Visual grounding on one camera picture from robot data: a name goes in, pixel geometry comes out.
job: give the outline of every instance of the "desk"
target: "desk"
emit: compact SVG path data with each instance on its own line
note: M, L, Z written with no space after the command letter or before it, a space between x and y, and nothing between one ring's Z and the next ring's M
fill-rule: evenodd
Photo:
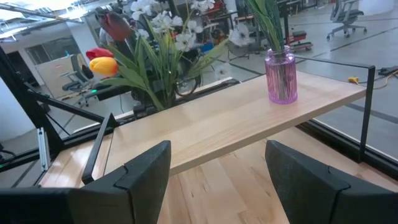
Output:
M104 173L168 139L172 142L170 175L178 174L365 96L363 86L297 72L298 100L277 105L269 101L266 83L264 76L258 77L116 128L109 150L109 144L102 145L109 151ZM85 164L87 157L74 159ZM54 164L62 160L67 159L58 156ZM52 166L40 184L80 186L82 170L61 165L57 169ZM71 181L59 182L51 175Z

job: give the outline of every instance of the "wooden table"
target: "wooden table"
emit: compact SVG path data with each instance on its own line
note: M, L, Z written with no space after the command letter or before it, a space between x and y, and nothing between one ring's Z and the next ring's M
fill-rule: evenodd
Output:
M363 86L325 77L298 72L297 81L298 100L290 105L271 103L266 78L258 77L120 126L103 143L100 153L109 153L108 160L97 159L96 167L105 167L107 174L167 139L172 142L170 175L178 174L365 96ZM79 146L69 151L63 151L69 160L58 156L58 169L52 166L40 184L81 186L87 157L71 156Z

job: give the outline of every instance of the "glass vase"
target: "glass vase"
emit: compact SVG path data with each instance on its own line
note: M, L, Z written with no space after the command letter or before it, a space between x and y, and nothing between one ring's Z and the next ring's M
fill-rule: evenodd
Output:
M296 63L290 47L285 46L280 52L268 50L265 63L269 99L283 105L296 101Z

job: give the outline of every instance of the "dark red tulip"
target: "dark red tulip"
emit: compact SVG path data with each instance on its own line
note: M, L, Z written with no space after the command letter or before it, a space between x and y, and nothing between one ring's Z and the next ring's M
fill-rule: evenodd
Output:
M98 58L98 57L112 57L113 58L112 52L110 52L106 49L99 48L99 47L88 50L86 52L86 56L90 60L93 60L94 58Z
M132 33L129 24L123 17L114 11L102 12L97 15L97 20L101 27L114 39L124 41Z

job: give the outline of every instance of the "gray office chair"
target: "gray office chair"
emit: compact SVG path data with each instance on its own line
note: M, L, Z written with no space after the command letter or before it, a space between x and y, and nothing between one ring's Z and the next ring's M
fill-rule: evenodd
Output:
M348 29L352 29L355 32L355 29L364 29L363 33L366 34L367 30L365 26L356 26L352 25L358 19L358 16L363 16L363 11L359 11L358 9L351 9L355 2L359 0L336 0L336 5L333 7L331 11L330 20L335 23L342 23L341 27L337 27L333 29L327 36L327 40L330 40L330 36L334 36L335 32L344 31L344 35L346 38L349 37Z
M88 97L85 96L84 90L92 86L93 82L90 80L94 77L93 72L85 65L80 68L77 55L72 55L70 60L72 61L73 72L64 73L61 77L68 77L71 82L62 86L62 90L79 93L80 99L75 104L81 105L84 102L86 106L89 106Z

